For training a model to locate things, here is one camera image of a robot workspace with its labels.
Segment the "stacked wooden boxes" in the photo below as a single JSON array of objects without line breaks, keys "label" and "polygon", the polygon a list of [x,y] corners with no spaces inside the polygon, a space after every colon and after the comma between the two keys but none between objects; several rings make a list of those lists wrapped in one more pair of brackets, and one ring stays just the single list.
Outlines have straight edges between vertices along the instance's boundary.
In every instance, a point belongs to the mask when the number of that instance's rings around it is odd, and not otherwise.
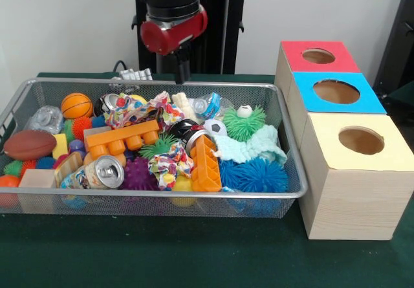
[{"label": "stacked wooden boxes", "polygon": [[414,155],[343,43],[283,41],[275,84],[309,181],[310,239],[391,239],[414,191]]}]

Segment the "circular hole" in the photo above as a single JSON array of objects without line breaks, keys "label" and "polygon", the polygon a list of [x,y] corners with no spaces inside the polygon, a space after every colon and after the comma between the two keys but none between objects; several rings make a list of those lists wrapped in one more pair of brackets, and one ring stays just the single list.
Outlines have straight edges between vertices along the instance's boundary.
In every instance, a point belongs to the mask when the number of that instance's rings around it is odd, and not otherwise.
[{"label": "circular hole", "polygon": [[322,80],[313,89],[319,98],[335,104],[353,104],[360,99],[358,89],[338,80]]},{"label": "circular hole", "polygon": [[339,141],[346,148],[372,155],[384,149],[384,139],[366,127],[346,127],[339,134]]},{"label": "circular hole", "polygon": [[311,63],[333,63],[335,56],[323,49],[308,49],[302,53],[303,58]]}]

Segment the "brown football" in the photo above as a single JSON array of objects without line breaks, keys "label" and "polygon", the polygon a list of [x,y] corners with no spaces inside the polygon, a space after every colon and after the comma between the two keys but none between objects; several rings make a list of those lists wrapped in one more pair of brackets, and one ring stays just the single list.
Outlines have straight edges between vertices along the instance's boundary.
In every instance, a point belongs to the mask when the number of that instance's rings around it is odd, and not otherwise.
[{"label": "brown football", "polygon": [[36,160],[52,153],[56,139],[46,131],[20,131],[5,143],[5,153],[19,161]]}]

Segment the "black cable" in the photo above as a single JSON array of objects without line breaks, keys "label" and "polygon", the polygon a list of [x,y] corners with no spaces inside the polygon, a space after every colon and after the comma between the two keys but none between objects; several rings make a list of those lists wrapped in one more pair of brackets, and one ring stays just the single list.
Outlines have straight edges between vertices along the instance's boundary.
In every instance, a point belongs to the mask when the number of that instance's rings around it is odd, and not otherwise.
[{"label": "black cable", "polygon": [[112,69],[112,72],[116,72],[116,70],[118,69],[119,64],[122,65],[124,70],[128,70],[127,65],[122,60],[118,60],[115,64],[115,66],[114,66],[114,69]]}]

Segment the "white wall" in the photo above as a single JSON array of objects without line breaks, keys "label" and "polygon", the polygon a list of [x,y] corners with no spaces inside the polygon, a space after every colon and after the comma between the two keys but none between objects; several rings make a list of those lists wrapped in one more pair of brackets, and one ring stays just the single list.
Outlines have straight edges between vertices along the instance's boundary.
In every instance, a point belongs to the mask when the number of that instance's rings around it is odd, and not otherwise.
[{"label": "white wall", "polygon": [[274,74],[281,40],[342,40],[370,83],[400,0],[245,0],[237,73]]},{"label": "white wall", "polygon": [[[372,82],[398,2],[246,0],[236,72],[274,74],[282,39],[339,39]],[[138,68],[134,14],[133,0],[0,0],[1,84],[16,88],[40,71],[110,71],[119,59]]]}]

